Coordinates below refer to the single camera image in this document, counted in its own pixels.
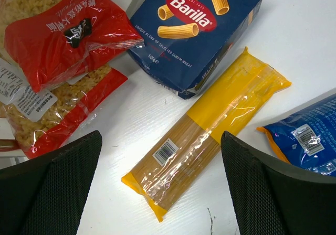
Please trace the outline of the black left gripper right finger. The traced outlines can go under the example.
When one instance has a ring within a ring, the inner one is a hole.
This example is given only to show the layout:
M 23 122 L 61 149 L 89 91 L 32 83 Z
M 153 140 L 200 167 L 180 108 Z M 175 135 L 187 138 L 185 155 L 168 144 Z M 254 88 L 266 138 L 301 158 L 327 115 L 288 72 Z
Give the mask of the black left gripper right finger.
M 240 234 L 335 234 L 335 178 L 261 152 L 228 131 L 222 158 Z

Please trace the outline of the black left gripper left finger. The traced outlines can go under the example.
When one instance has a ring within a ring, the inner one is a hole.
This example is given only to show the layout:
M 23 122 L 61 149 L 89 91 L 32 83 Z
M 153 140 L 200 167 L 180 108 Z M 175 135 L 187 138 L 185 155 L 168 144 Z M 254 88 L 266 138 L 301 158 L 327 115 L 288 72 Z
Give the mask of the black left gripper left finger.
M 93 131 L 1 169 L 1 234 L 76 234 L 101 148 Z

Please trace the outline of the blue and orange pasta bag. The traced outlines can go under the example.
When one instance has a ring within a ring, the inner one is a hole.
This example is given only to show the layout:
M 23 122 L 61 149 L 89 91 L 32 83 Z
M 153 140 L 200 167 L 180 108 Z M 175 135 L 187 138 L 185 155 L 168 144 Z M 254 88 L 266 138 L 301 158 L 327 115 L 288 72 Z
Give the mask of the blue and orange pasta bag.
M 335 177 L 335 94 L 257 130 L 280 160 Z

